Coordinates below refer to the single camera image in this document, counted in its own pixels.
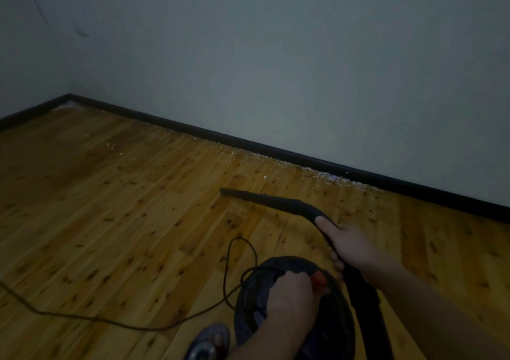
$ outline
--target power cord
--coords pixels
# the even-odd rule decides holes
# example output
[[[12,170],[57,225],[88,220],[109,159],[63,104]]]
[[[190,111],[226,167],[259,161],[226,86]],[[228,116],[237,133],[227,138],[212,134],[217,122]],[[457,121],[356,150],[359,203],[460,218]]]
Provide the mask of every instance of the power cord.
[[[248,244],[248,246],[252,249],[253,256],[255,257],[255,266],[250,267],[249,269],[245,270],[243,272],[243,274],[241,275],[241,283],[238,286],[236,286],[235,288],[233,288],[232,290],[230,290],[230,292],[227,293],[226,292],[226,275],[227,275],[227,272],[228,272],[228,261],[230,260],[230,250],[231,250],[231,247],[232,247],[232,243],[234,241],[236,241],[236,240],[245,241]],[[7,293],[9,293],[11,296],[13,296],[20,304],[22,304],[30,312],[32,312],[32,313],[34,313],[36,315],[49,316],[49,317],[68,318],[68,319],[83,320],[83,321],[90,321],[90,322],[102,322],[102,323],[105,323],[105,324],[115,325],[115,326],[118,326],[118,327],[124,328],[124,329],[130,329],[132,331],[161,332],[161,331],[167,331],[169,329],[175,328],[176,326],[179,326],[179,325],[185,323],[186,321],[189,321],[191,319],[194,319],[195,317],[201,316],[201,315],[203,315],[203,314],[213,310],[217,306],[220,306],[224,302],[232,310],[236,310],[235,306],[233,306],[230,303],[228,298],[233,294],[233,292],[238,290],[243,285],[244,277],[245,277],[245,275],[247,273],[250,273],[253,270],[262,270],[262,269],[263,270],[275,270],[275,268],[271,268],[271,267],[267,267],[267,268],[266,267],[258,267],[257,252],[256,252],[255,248],[253,247],[253,245],[250,243],[250,241],[248,241],[247,239],[245,239],[243,237],[235,237],[235,238],[233,238],[230,241],[230,243],[228,244],[228,251],[227,251],[227,254],[226,254],[225,272],[224,272],[224,275],[223,275],[223,299],[221,299],[220,301],[218,301],[214,305],[209,306],[208,308],[204,309],[203,311],[200,311],[198,313],[195,313],[194,315],[188,316],[188,317],[182,319],[181,321],[177,321],[174,324],[166,325],[166,326],[161,326],[161,327],[158,327],[158,328],[149,328],[149,327],[144,327],[144,326],[128,325],[128,324],[123,324],[121,322],[110,320],[110,319],[107,319],[107,318],[102,318],[102,317],[89,317],[89,316],[83,316],[83,315],[78,315],[78,314],[73,314],[73,313],[69,313],[68,314],[68,313],[41,311],[41,310],[35,308],[33,305],[31,305],[26,299],[24,299],[22,296],[20,296],[18,293],[16,293],[11,287],[7,286],[7,284],[5,282],[3,282],[2,280],[0,280],[0,286]]]

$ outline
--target vacuum hose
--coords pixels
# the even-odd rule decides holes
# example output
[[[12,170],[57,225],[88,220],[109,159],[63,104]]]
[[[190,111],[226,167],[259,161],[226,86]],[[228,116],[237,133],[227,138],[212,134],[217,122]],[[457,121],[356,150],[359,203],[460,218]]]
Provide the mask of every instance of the vacuum hose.
[[[335,224],[335,222],[333,222],[318,208],[297,199],[286,199],[278,196],[254,194],[248,191],[232,190],[227,188],[221,188],[220,192],[225,196],[233,196],[247,202],[261,204],[289,214],[302,216],[310,221],[321,232],[329,247],[331,247],[333,251],[336,251],[331,238],[315,224],[315,218],[322,216],[333,224]],[[361,334],[363,336],[367,359],[393,359],[391,343],[384,323],[383,314],[379,306],[380,300],[377,295],[377,291],[363,279],[363,276],[358,269],[350,266],[345,261],[344,264],[344,281],[347,286],[347,292],[349,293],[351,306],[356,311],[356,317],[358,318]]]

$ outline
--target person's left hand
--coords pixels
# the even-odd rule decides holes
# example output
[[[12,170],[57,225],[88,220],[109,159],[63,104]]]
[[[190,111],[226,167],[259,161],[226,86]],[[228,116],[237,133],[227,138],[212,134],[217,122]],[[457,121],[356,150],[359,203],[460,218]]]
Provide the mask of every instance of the person's left hand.
[[[288,271],[269,291],[268,318],[279,321],[290,334],[301,333],[304,338],[315,324],[320,299],[328,292],[323,288],[314,294],[308,274]]]

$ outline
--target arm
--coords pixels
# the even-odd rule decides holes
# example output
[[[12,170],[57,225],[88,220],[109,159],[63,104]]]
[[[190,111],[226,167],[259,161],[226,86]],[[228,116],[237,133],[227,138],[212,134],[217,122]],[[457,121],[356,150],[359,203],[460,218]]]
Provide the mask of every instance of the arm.
[[[292,360],[313,328],[319,301],[306,273],[287,272],[269,292],[267,319],[228,360]]]
[[[333,240],[342,259],[358,268],[386,296],[405,328],[429,360],[510,359],[510,350],[455,305],[377,249],[352,225],[339,228],[318,217],[316,224]],[[332,254],[337,269],[343,263]]]

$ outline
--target floorboard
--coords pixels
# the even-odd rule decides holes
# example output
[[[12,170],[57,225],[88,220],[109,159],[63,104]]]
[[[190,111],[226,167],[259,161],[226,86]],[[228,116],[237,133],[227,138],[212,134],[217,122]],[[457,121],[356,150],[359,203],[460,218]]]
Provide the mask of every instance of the floorboard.
[[[0,133],[0,276],[43,310],[161,326],[221,299],[236,235],[260,262],[298,255],[332,269],[307,221],[221,197],[220,187],[299,198],[356,222],[510,343],[508,225],[80,106]],[[237,242],[227,287],[250,266]],[[381,299],[395,358],[424,358]],[[216,321],[233,332],[225,304],[162,333],[128,331],[36,316],[0,293],[0,357],[179,359]]]

